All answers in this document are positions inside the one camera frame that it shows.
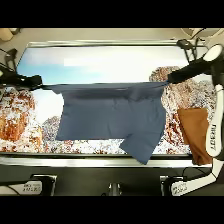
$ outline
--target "folded fabric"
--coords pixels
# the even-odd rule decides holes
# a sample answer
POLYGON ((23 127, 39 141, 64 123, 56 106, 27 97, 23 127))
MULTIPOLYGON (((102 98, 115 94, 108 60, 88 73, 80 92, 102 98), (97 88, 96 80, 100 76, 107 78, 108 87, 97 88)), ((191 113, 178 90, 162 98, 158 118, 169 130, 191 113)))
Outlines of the folded fabric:
POLYGON ((167 82, 48 86, 62 93, 56 140, 125 139, 120 147, 147 164, 165 127, 167 82))
POLYGON ((184 143, 190 146, 195 164, 212 163, 212 157, 206 152, 207 110, 205 108, 179 109, 177 113, 184 143))

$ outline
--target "gray floor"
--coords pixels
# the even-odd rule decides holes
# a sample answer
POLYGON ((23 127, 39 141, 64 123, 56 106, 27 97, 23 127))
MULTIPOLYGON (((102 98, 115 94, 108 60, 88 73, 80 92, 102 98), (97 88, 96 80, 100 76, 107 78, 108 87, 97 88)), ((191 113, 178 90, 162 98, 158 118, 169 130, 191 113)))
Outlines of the gray floor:
MULTIPOLYGON (((0 42, 4 50, 16 48, 21 57, 29 42, 91 40, 91 39, 180 39, 187 38, 179 28, 24 28, 8 42, 0 42)), ((58 175, 55 195, 101 195, 107 192, 110 182, 121 183, 124 195, 161 195, 159 176, 180 175, 182 169, 159 168, 50 168, 0 166, 0 181, 25 180, 31 174, 58 175)), ((198 170, 190 169, 188 175, 198 175, 198 170)), ((216 189, 204 195, 223 195, 220 183, 216 189)))

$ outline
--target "sky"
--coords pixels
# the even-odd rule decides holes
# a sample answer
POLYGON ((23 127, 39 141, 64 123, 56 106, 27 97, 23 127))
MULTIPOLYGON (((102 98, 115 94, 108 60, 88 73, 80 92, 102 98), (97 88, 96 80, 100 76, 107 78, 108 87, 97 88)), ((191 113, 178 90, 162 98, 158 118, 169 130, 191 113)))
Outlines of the sky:
MULTIPOLYGON (((27 48, 17 71, 21 75, 40 75, 44 85, 147 82, 160 66, 185 66, 179 47, 96 46, 27 48)), ((60 116, 63 97, 50 90, 36 90, 37 118, 43 123, 60 116)))

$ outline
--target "metal frame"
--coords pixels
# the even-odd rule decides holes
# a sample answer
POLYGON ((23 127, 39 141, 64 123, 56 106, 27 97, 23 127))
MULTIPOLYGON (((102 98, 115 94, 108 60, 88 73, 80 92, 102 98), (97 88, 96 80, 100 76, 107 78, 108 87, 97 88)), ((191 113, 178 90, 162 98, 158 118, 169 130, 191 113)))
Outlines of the metal frame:
MULTIPOLYGON (((86 47, 86 46, 168 46, 168 47, 174 46, 175 47, 176 42, 177 40, 48 41, 48 42, 30 42, 27 44, 26 48, 86 47)), ((193 45, 195 43, 194 40, 190 40, 190 42, 193 45)), ((202 43, 198 43, 197 47, 205 47, 205 46, 202 43)), ((153 154, 148 164, 142 165, 128 155, 54 154, 54 153, 36 154, 36 153, 8 153, 8 152, 0 152, 0 164, 21 165, 21 166, 50 166, 50 167, 164 167, 165 168, 165 167, 196 166, 192 163, 192 155, 153 154)))

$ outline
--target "blue cloth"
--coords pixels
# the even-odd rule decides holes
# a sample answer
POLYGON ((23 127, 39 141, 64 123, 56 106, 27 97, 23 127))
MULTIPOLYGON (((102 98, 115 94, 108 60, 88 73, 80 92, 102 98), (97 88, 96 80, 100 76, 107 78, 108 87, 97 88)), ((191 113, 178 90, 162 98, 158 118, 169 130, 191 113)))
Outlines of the blue cloth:
POLYGON ((120 148, 143 164, 164 132, 161 96, 168 82, 55 85, 64 108, 56 140, 125 139, 120 148))

